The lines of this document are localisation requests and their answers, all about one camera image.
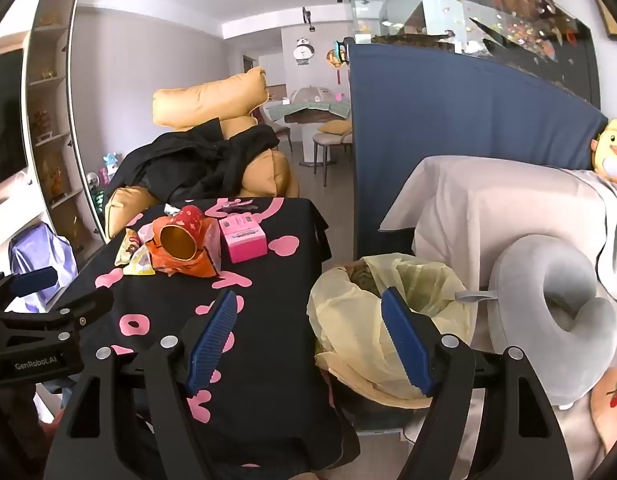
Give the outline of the white display shelf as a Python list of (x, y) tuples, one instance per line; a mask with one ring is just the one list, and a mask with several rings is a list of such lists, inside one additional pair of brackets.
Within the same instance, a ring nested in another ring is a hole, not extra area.
[(24, 49), (22, 113), (45, 221), (84, 266), (106, 243), (76, 133), (73, 39), (78, 0), (38, 0)]

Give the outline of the purple plastic bag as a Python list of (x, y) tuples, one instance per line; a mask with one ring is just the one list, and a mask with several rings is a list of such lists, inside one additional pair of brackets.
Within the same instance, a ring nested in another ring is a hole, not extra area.
[(9, 243), (9, 263), (12, 274), (24, 274), (49, 266), (57, 272), (56, 282), (39, 292), (21, 299), (16, 310), (46, 313), (62, 289), (77, 277), (77, 263), (69, 241), (57, 235), (45, 222), (26, 228)]

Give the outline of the beige dining chair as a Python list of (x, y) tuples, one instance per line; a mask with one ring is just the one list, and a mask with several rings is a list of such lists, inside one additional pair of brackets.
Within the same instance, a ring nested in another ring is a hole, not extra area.
[(313, 136), (313, 172), (323, 167), (323, 185), (328, 183), (328, 165), (331, 149), (343, 146), (345, 150), (353, 144), (353, 125), (348, 119), (335, 119), (324, 122)]

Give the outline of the grey neck pillow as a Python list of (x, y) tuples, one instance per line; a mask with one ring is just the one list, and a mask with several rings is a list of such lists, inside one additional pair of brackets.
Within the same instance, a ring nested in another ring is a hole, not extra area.
[(560, 238), (519, 238), (495, 262), (488, 289), (456, 299), (487, 304), (494, 351), (521, 349), (551, 405), (583, 398), (615, 357), (617, 311), (597, 294), (593, 263)]

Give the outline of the red chinese knot ornament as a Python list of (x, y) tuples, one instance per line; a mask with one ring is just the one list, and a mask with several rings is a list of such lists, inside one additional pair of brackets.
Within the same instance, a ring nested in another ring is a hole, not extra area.
[(347, 63), (342, 60), (339, 49), (329, 50), (326, 54), (326, 61), (335, 70), (337, 84), (342, 84), (342, 70), (347, 67)]

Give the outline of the black jacket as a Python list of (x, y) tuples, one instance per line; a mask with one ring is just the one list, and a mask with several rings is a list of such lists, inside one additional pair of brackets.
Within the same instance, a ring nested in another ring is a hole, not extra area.
[(217, 118), (185, 132), (166, 132), (125, 156), (104, 198), (128, 186), (145, 188), (162, 204), (236, 196), (250, 162), (278, 144), (266, 125), (226, 139)]

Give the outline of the framed wall picture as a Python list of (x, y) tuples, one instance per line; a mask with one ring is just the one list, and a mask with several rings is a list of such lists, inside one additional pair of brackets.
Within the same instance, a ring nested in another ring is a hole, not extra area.
[(601, 20), (603, 21), (606, 36), (613, 41), (617, 41), (617, 21), (615, 20), (607, 6), (604, 4), (603, 0), (595, 1), (599, 13), (601, 14)]

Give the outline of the orange beanbag sofa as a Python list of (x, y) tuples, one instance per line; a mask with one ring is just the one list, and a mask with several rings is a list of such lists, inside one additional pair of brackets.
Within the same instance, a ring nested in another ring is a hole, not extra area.
[(265, 70), (153, 93), (168, 130), (122, 160), (104, 192), (104, 232), (115, 237), (149, 207), (202, 198), (300, 196), (278, 133), (255, 116), (268, 100)]

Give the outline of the glass fish tank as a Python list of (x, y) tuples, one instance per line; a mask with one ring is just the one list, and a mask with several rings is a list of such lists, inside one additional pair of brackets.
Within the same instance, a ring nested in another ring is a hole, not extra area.
[(488, 58), (601, 104), (591, 31), (554, 0), (350, 0), (360, 44)]

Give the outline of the black pink printed tablecloth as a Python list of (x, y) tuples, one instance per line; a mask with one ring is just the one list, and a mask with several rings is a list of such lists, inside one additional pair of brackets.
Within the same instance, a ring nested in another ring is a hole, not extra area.
[(330, 250), (308, 200), (258, 200), (292, 251), (228, 264), (216, 278), (127, 275), (104, 246), (57, 310), (100, 292), (86, 366), (49, 479), (294, 479), (351, 463), (359, 438), (315, 366), (305, 303)]

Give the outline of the yellow snack packet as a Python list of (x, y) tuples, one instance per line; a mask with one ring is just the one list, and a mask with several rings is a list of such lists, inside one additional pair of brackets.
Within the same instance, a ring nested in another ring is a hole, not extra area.
[(156, 274), (148, 247), (142, 242), (139, 234), (130, 228), (125, 230), (114, 265), (122, 271), (123, 275), (152, 276)]

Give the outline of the orange snack wrapper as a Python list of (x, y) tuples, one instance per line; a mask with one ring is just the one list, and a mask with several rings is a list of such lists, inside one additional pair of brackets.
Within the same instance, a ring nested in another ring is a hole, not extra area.
[(216, 278), (220, 267), (212, 260), (209, 252), (203, 247), (190, 260), (179, 260), (171, 256), (162, 246), (153, 240), (146, 243), (152, 268), (167, 275), (176, 273), (193, 276), (194, 278)]

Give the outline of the round strawberry cushion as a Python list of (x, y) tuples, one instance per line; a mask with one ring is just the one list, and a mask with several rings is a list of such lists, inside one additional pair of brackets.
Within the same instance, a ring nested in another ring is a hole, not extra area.
[(617, 443), (617, 368), (606, 370), (591, 392), (589, 406), (606, 453)]

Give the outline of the yellow duck plush toy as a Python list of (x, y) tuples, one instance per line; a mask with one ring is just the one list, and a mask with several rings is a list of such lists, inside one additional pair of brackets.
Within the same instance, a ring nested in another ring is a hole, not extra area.
[(617, 184), (617, 118), (591, 141), (594, 171)]

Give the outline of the panda wall clock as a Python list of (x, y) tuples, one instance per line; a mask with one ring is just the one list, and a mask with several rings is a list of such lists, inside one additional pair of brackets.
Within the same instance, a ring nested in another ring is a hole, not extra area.
[(296, 45), (292, 51), (295, 63), (302, 66), (310, 63), (310, 60), (315, 54), (315, 49), (307, 38), (299, 38), (296, 40)]

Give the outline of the dining table with cloth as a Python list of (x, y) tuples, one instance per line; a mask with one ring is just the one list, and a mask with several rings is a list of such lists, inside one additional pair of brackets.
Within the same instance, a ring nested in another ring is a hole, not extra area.
[(303, 87), (292, 93), (290, 98), (270, 101), (264, 106), (263, 116), (275, 124), (290, 128), (291, 143), (301, 144), (301, 165), (313, 166), (323, 162), (322, 154), (314, 157), (313, 136), (318, 128), (332, 120), (350, 117), (351, 103), (341, 94), (334, 94), (322, 87)]

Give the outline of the red paper cup wrapper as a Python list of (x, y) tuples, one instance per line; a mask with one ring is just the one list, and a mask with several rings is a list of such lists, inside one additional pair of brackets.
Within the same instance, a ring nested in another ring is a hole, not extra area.
[(186, 205), (172, 217), (160, 217), (152, 222), (153, 240), (171, 257), (189, 261), (203, 247), (204, 214), (194, 205)]

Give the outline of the pink toy box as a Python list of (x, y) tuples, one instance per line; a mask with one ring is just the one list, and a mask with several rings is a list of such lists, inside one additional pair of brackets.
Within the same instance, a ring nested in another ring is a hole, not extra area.
[(268, 252), (266, 234), (252, 214), (230, 214), (220, 219), (220, 230), (232, 263), (261, 258)]

